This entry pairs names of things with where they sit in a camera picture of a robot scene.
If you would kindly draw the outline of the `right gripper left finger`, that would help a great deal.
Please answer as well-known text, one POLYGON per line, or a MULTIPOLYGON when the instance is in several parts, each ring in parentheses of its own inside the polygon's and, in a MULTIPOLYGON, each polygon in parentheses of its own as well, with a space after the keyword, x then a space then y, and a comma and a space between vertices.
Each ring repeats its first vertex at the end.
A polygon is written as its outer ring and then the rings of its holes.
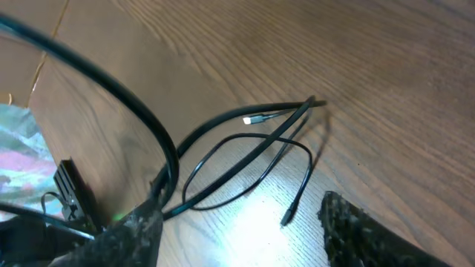
POLYGON ((150 266, 157 265, 163 231, 163 213, 156 200, 147 200, 113 228, 70 253, 52 266, 150 266))

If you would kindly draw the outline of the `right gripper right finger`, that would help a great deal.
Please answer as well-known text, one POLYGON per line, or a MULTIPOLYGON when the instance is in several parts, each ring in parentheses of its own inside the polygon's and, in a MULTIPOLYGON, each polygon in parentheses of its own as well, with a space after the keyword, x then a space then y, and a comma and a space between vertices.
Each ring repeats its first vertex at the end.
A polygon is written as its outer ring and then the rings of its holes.
POLYGON ((342 195, 327 191, 318 218, 332 267, 446 266, 447 263, 401 238, 342 195))

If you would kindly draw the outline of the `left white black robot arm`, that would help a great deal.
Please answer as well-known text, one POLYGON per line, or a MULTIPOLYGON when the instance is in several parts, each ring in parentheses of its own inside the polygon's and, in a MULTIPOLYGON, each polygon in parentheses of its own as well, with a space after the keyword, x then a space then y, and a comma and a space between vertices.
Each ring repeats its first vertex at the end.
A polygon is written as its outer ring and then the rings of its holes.
POLYGON ((1 223, 2 266, 48 266, 103 232, 92 190, 81 178, 72 159, 64 159, 53 176, 57 189, 50 195, 62 204, 63 218, 42 211, 1 204, 2 211, 15 217, 1 223))

